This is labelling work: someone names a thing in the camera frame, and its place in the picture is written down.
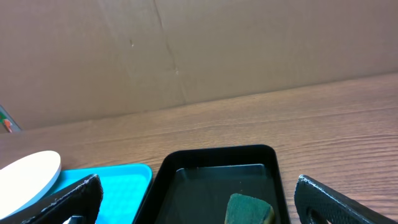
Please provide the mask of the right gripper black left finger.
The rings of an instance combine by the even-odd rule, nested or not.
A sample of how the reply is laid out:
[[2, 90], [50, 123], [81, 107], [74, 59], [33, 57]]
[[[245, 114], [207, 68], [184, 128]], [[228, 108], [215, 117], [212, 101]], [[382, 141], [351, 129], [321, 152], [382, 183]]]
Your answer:
[[90, 174], [64, 189], [1, 220], [3, 224], [74, 223], [95, 224], [103, 199], [100, 177]]

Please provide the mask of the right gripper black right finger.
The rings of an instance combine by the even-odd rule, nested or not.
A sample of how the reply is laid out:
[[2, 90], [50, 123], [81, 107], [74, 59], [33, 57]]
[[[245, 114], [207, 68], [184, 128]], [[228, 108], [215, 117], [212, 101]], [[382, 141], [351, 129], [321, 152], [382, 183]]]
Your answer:
[[294, 202], [301, 223], [397, 224], [307, 175], [298, 178]]

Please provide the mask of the white plate with small stain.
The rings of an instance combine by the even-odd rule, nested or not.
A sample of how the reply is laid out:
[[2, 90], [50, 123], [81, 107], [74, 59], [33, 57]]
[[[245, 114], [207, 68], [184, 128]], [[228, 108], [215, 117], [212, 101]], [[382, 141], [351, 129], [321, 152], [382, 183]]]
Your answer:
[[60, 154], [41, 151], [1, 169], [1, 218], [41, 199], [53, 186], [62, 168]]

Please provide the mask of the green yellow sponge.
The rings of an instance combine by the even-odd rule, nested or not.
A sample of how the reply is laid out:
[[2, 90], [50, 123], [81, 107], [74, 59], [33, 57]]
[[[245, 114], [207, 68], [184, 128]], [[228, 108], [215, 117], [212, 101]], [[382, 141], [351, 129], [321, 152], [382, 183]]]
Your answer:
[[230, 196], [225, 224], [272, 224], [274, 220], [275, 211], [269, 203], [242, 194]]

